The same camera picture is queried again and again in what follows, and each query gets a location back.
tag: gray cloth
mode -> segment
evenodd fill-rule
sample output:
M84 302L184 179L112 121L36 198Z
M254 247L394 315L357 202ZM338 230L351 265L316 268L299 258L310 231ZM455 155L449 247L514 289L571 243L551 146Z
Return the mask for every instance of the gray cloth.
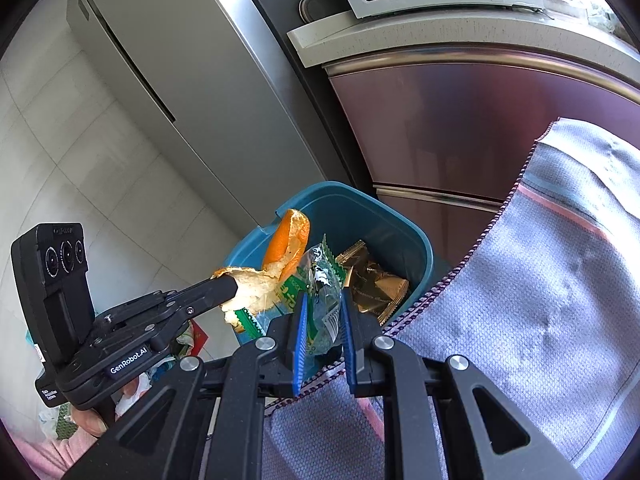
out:
M388 329L426 357L467 355L587 480L640 426L639 191L638 150L559 120L472 255ZM343 368L268 408L263 478L383 478Z

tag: camera module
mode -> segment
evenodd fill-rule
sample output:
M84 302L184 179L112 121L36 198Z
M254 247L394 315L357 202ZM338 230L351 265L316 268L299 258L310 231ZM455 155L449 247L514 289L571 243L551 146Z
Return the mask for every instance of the camera module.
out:
M62 267L66 272L71 272L74 268L74 249L69 242L62 242L60 246L60 259Z
M80 265L84 264L84 247L82 247L80 240L76 242L76 260Z
M56 254L56 250L53 247L47 249L47 253L44 257L44 263L47 267L47 272L49 276L55 278L58 275L58 255Z

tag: blue trash bin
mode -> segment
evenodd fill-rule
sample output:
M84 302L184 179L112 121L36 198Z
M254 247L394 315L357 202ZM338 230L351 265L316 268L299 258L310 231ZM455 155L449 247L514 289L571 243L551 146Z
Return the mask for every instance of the blue trash bin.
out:
M364 240L383 269L409 280L410 295L389 322L431 286L433 250L424 232L382 202L340 182L314 184L285 202L277 209L271 224L255 228L235 246L225 266L260 269L271 236L287 209L298 209L309 218L307 247L322 242L326 234L329 249L338 255L358 240ZM241 343L246 341L245 333L239 336Z

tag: plastic wrapper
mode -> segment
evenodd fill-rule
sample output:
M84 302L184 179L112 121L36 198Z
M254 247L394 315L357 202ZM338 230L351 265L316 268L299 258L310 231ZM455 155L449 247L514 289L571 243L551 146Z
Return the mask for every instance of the plastic wrapper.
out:
M337 262L349 273L353 301L361 312L369 312L384 325L398 309L409 290L409 282L386 272L375 262L362 240L339 254Z
M125 412L133 406L140 397L142 397L151 388L151 381L146 373L141 373L138 377L138 387L133 395L123 395L116 404L116 418L125 414Z
M604 32L612 33L616 28L616 15L604 0L584 0L589 24Z
M309 248L300 260L296 272L280 286L280 297L286 308L295 305L300 290L309 293L306 325L306 353L326 354L336 342L339 344L340 291L344 283L344 269L336 262L326 240Z

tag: plastic bag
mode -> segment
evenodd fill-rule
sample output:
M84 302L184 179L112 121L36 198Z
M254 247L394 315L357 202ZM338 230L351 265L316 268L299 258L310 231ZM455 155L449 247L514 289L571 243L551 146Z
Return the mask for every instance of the plastic bag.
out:
M136 389L136 392L132 396L123 395L116 404L116 418L123 416L125 412L151 388L147 374L144 372L141 373L138 379L138 389Z
M340 344L340 291L344 277L344 269L335 261L324 238L321 244L306 251L296 272L280 287L280 297L288 307L292 307L292 302L295 304L299 290L306 288L309 293L306 324L308 355L326 354L336 341Z

